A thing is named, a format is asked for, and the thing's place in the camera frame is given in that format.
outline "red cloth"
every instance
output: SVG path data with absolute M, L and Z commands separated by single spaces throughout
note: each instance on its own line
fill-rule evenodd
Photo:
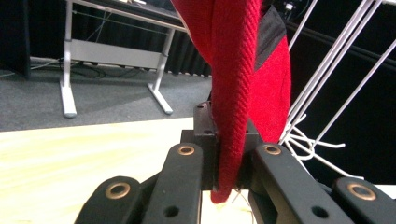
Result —
M 256 72 L 261 0 L 172 0 L 192 42 L 212 67 L 212 115 L 219 132 L 219 189 L 225 202 L 241 164 L 248 117 L 266 142 L 277 142 L 288 114 L 290 63 L 286 37 Z

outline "wooden surface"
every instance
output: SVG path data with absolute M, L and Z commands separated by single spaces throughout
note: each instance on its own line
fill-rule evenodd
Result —
M 183 129 L 192 118 L 0 133 L 0 223 L 74 223 L 103 181 L 161 171 Z M 214 205 L 205 192 L 202 223 L 251 223 L 251 213 L 241 196 Z

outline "black plastic part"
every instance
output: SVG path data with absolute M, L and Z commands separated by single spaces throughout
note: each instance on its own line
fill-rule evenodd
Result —
M 192 147 L 190 155 L 180 154 Z M 169 150 L 163 169 L 152 191 L 142 223 L 199 223 L 203 152 L 195 144 L 178 144 Z
M 140 190 L 142 195 L 141 200 L 144 207 L 143 210 L 147 210 L 147 207 L 149 206 L 149 200 L 151 198 L 152 191 L 154 191 L 154 187 L 157 183 L 159 175 L 160 173 L 150 177 L 149 179 L 145 180 L 140 184 Z
M 129 185 L 128 193 L 118 199 L 110 199 L 106 191 L 113 184 Z M 137 180 L 126 176 L 116 176 L 103 182 L 82 207 L 76 224 L 128 224 L 140 221 L 140 186 Z
M 373 195 L 373 200 L 365 197 Z M 332 197 L 356 223 L 396 223 L 396 202 L 365 180 L 351 177 L 338 179 L 334 183 Z
M 202 190 L 216 189 L 218 185 L 219 142 L 216 137 L 217 128 L 211 116 L 210 102 L 203 102 L 194 108 L 194 130 L 183 130 L 181 143 L 194 143 L 204 151 L 204 168 Z M 245 153 L 239 171 L 236 187 L 249 189 L 251 179 L 250 151 L 262 143 L 251 120 L 247 122 Z
M 252 190 L 256 193 L 266 190 L 278 212 L 277 224 L 353 223 L 282 146 L 258 146 L 252 163 L 254 181 L 258 183 L 252 185 Z
M 194 108 L 194 130 L 183 130 L 182 133 L 182 143 L 194 143 L 204 152 L 201 190 L 212 190 L 217 187 L 219 143 L 216 139 L 216 131 L 211 118 L 210 102 L 203 102 Z
M 277 211 L 268 194 L 248 193 L 251 210 L 257 224 L 276 223 Z

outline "white wire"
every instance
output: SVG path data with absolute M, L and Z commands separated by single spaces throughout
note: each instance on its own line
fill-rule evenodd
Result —
M 396 6 L 396 0 L 384 0 L 383 4 Z
M 42 64 L 42 65 L 39 65 L 39 66 L 36 66 L 36 67 L 32 67 L 32 68 L 30 68 L 30 70 L 35 70 L 37 68 L 42 68 L 42 67 L 48 66 L 48 65 L 50 65 L 52 63 L 57 63 L 57 62 L 59 62 L 59 60 L 60 59 L 57 59 L 57 60 L 51 61 L 49 63 L 45 63 L 45 64 Z M 15 75 L 15 73 L 9 73 L 9 74 L 0 75 L 0 77 L 10 77 L 10 76 L 13 76 L 13 75 Z
M 289 139 L 289 142 L 293 143 L 295 146 L 297 146 L 298 148 L 304 150 L 306 153 L 309 154 L 308 156 L 299 156 L 299 159 L 302 160 L 302 161 L 309 161 L 312 158 L 314 158 L 314 156 L 316 155 L 315 154 L 315 148 L 312 148 L 312 150 L 308 149 L 307 147 L 301 145 L 299 142 L 297 142 L 296 140 L 294 140 L 292 138 Z
M 300 145 L 298 142 L 296 142 L 296 141 L 293 140 L 293 139 L 290 139 L 290 141 L 291 141 L 293 144 Z M 302 146 L 301 149 L 304 150 L 306 153 L 309 153 L 309 154 L 312 153 L 311 150 L 309 150 L 308 148 L 306 148 L 306 147 L 304 147 L 304 146 Z M 340 169 L 340 168 L 337 167 L 336 165 L 332 164 L 331 162 L 326 161 L 323 157 L 319 156 L 319 155 L 316 154 L 316 153 L 313 153 L 312 155 L 313 155 L 313 157 L 314 157 L 315 159 L 317 159 L 318 161 L 320 161 L 320 162 L 322 162 L 323 164 L 327 165 L 328 167 L 330 167 L 331 169 L 333 169 L 335 172 L 337 172 L 337 173 L 340 174 L 340 175 L 347 176 L 347 177 L 355 177 L 355 178 L 358 178 L 358 179 L 364 179 L 364 177 L 362 177 L 362 176 L 351 175 L 351 174 L 349 174 L 349 173 L 343 171 L 342 169 Z
M 310 143 L 315 143 L 314 139 L 310 139 L 310 138 L 306 138 L 306 137 L 301 137 L 299 135 L 295 135 L 295 134 L 290 134 L 290 138 L 296 139 L 296 140 L 300 140 L 300 141 L 305 141 L 305 142 L 310 142 Z M 325 143 L 325 142 L 317 142 L 317 145 L 319 146 L 323 146 L 323 147 L 332 147 L 332 148 L 341 148 L 341 147 L 345 147 L 345 144 L 329 144 L 329 143 Z
M 306 170 L 306 172 L 311 175 L 311 173 L 309 173 L 308 169 L 306 169 L 305 165 L 303 164 L 303 162 L 300 160 L 299 156 L 297 155 L 297 153 L 294 151 L 293 147 L 290 145 L 289 141 L 285 141 L 286 147 L 290 150 L 291 155 L 294 156 L 294 158 L 297 160 L 297 162 L 300 163 L 300 165 Z

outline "white cable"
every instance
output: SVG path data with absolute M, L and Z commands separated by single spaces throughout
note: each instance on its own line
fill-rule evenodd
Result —
M 383 4 L 396 6 L 396 0 L 384 0 Z
M 306 153 L 311 153 L 311 151 L 308 148 L 302 148 Z M 322 162 L 323 164 L 327 165 L 331 169 L 333 169 L 335 172 L 337 172 L 340 175 L 347 176 L 347 177 L 355 177 L 358 179 L 364 179 L 362 176 L 356 176 L 356 175 L 350 175 L 349 173 L 343 171 L 342 169 L 338 168 L 336 165 L 332 164 L 329 161 L 326 161 L 324 158 L 320 157 L 318 154 L 313 154 L 314 158 L 317 159 L 318 161 Z
M 295 134 L 292 134 L 292 133 L 290 134 L 290 138 L 295 139 L 295 140 L 310 142 L 310 143 L 312 143 L 312 144 L 315 143 L 315 140 L 314 140 L 314 139 L 310 139 L 310 138 L 306 138 L 306 137 L 301 137 L 301 136 L 299 136 L 299 135 L 295 135 Z M 332 147 L 332 148 L 341 148 L 341 147 L 345 147 L 345 146 L 346 146 L 345 144 L 338 144 L 338 145 L 335 145 L 335 144 L 330 144 L 330 143 L 325 143 L 325 142 L 320 142 L 320 141 L 317 142 L 317 145 L 323 146 L 323 147 Z
M 295 146 L 297 146 L 299 149 L 304 150 L 306 153 L 308 153 L 307 156 L 299 156 L 299 159 L 302 161 L 309 161 L 312 158 L 314 158 L 315 155 L 315 148 L 313 147 L 312 149 L 308 149 L 305 146 L 301 145 L 299 142 L 297 142 L 296 140 L 290 138 L 289 142 L 293 143 Z
M 8 73 L 8 74 L 0 75 L 0 77 L 10 77 L 13 75 L 15 75 L 15 73 Z
M 308 169 L 306 169 L 305 165 L 303 164 L 303 162 L 299 159 L 299 156 L 297 155 L 297 153 L 294 151 L 293 147 L 290 145 L 289 141 L 285 142 L 286 147 L 290 150 L 291 155 L 297 160 L 297 162 L 300 163 L 301 166 L 303 166 L 303 168 L 306 170 L 306 172 L 311 175 L 311 173 L 309 173 Z

